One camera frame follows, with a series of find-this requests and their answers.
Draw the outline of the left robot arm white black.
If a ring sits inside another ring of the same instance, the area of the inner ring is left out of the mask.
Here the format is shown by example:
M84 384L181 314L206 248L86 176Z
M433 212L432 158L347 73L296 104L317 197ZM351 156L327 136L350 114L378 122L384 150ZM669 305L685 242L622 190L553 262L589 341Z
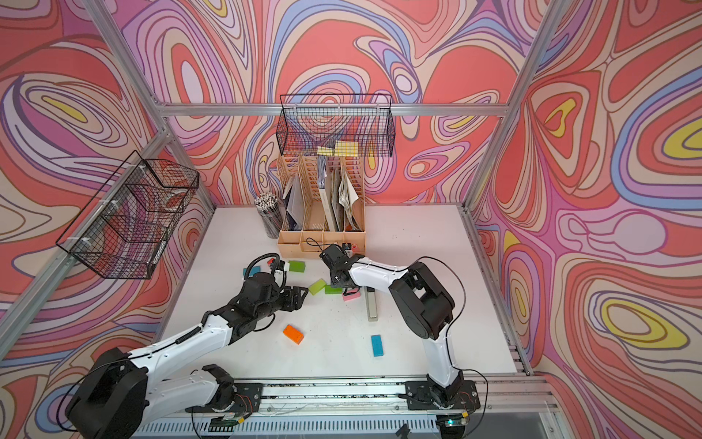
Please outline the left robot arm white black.
M252 413L252 401L238 395L234 378L216 364L186 377L173 375L254 332L259 321L301 309L308 293L273 274L257 273L195 327L144 348L104 352L78 382L65 407L67 420L85 438L129 438L144 424L194 407L226 412L240 402Z

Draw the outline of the orange block front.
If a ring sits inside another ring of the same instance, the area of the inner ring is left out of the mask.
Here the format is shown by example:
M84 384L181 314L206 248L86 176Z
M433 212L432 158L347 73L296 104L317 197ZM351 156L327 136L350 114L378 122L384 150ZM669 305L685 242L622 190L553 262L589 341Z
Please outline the orange block front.
M287 325L283 330L283 334L296 345L300 345L305 338L305 335L292 325Z

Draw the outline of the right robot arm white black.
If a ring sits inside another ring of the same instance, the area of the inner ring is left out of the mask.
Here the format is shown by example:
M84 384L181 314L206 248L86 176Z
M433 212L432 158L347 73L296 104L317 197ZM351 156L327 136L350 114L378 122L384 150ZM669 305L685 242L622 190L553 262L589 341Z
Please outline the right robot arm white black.
M451 360L447 339L455 301L431 269L420 261L402 267L375 262L362 254L350 256L337 244L328 245L320 259L329 269L332 286L371 288L392 297L402 320L422 340L428 362L424 384L428 395L413 399L450 408L464 383L462 371Z

